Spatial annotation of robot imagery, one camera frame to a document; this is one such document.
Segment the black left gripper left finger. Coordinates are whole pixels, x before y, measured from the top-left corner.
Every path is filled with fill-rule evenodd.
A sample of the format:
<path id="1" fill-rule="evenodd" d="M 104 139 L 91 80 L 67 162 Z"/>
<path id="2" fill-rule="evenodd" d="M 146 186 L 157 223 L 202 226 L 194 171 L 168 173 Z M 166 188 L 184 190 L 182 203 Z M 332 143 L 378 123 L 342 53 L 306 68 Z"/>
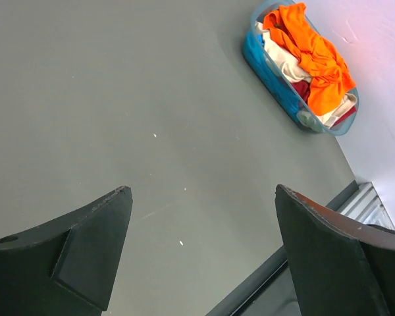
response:
<path id="1" fill-rule="evenodd" d="M 0 239 L 0 315 L 101 315 L 132 212 L 121 186 L 34 228 Z"/>

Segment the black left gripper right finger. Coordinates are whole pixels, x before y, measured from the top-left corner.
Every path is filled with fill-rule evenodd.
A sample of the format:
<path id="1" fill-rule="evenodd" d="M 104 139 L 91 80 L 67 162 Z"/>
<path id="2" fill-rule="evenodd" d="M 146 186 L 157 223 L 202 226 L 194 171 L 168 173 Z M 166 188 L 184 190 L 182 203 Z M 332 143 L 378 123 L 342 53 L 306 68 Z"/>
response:
<path id="1" fill-rule="evenodd" d="M 302 315 L 395 315 L 395 233 L 281 184 L 275 207 Z"/>

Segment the orange t-shirt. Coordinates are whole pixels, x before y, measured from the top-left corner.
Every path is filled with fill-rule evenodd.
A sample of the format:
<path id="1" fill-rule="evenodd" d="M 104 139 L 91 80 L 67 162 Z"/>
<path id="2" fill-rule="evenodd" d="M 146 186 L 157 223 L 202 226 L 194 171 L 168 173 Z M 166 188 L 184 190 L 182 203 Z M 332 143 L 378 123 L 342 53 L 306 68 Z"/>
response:
<path id="1" fill-rule="evenodd" d="M 304 3 L 280 5 L 265 16 L 263 28 L 312 77 L 308 106 L 321 116 L 335 110 L 356 83 L 335 46 L 311 27 L 305 10 Z"/>

